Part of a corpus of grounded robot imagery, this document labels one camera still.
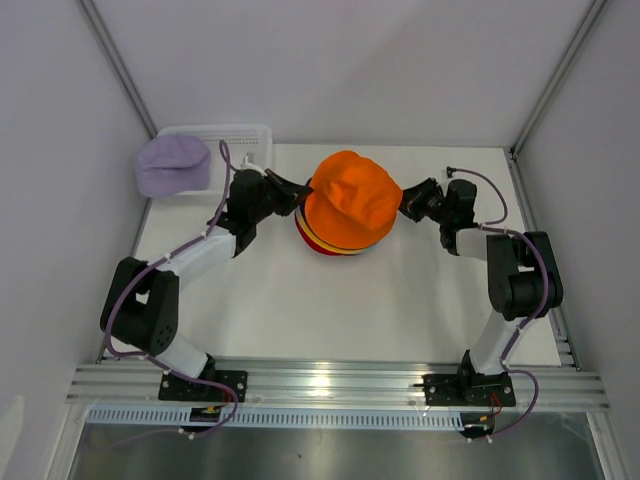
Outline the orange bucket hat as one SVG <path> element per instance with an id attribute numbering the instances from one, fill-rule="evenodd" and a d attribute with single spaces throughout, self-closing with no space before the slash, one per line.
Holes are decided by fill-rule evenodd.
<path id="1" fill-rule="evenodd" d="M 393 228 L 403 190 L 373 160 L 351 150 L 323 160 L 302 217 L 314 239 L 334 251 L 367 249 Z"/>

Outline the lavender bucket hat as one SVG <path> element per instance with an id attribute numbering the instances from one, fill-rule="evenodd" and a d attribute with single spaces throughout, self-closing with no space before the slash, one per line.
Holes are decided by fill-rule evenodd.
<path id="1" fill-rule="evenodd" d="M 147 198 L 207 190 L 211 158 L 209 147 L 195 136 L 158 136 L 136 156 L 137 190 Z"/>

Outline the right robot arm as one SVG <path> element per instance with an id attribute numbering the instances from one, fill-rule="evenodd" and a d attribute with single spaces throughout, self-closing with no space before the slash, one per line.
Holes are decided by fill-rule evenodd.
<path id="1" fill-rule="evenodd" d="M 430 394 L 454 391 L 469 404 L 504 390 L 514 348 L 528 327 L 558 307 L 564 295 L 548 235 L 500 229 L 498 224 L 508 216 L 503 196 L 500 219 L 476 221 L 476 197 L 477 186 L 469 180 L 452 179 L 441 186 L 429 178 L 406 189 L 399 207 L 416 223 L 428 218 L 438 224 L 440 243 L 449 254 L 486 264 L 489 319 L 453 377 L 429 388 Z"/>

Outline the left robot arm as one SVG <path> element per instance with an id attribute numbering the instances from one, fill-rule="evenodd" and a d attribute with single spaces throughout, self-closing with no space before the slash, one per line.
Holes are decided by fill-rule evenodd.
<path id="1" fill-rule="evenodd" d="M 246 250 L 264 219 L 292 214 L 311 195 L 272 170 L 240 170 L 226 178 L 223 199 L 206 229 L 153 261 L 127 257 L 115 270 L 100 328 L 116 358 L 140 356 L 181 379 L 194 400 L 217 383 L 212 358 L 178 333 L 179 301 L 187 286 Z"/>

